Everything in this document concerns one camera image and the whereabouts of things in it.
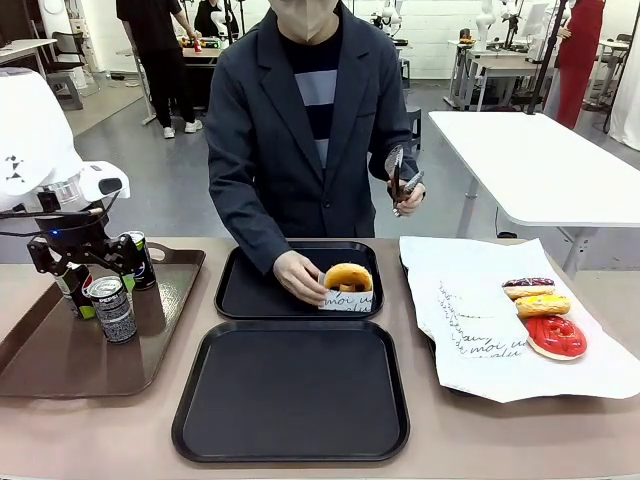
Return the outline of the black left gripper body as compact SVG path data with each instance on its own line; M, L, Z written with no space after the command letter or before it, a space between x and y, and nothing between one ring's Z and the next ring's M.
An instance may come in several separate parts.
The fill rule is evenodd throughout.
M107 213L49 216L37 219L40 236L59 255L71 259L101 258L108 253Z

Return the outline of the person's right hand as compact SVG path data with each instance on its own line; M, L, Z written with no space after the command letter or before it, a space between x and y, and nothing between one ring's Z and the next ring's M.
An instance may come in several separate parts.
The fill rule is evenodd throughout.
M318 282L320 270L305 256L294 250L281 254L273 264L278 282L297 299L322 306L328 290Z

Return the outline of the person's left hand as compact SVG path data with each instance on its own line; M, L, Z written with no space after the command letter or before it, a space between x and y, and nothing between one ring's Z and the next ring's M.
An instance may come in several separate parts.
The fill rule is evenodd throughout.
M422 182L411 182L410 185L412 189L407 191L404 180L387 182L387 192L396 217L411 216L426 197L426 187Z

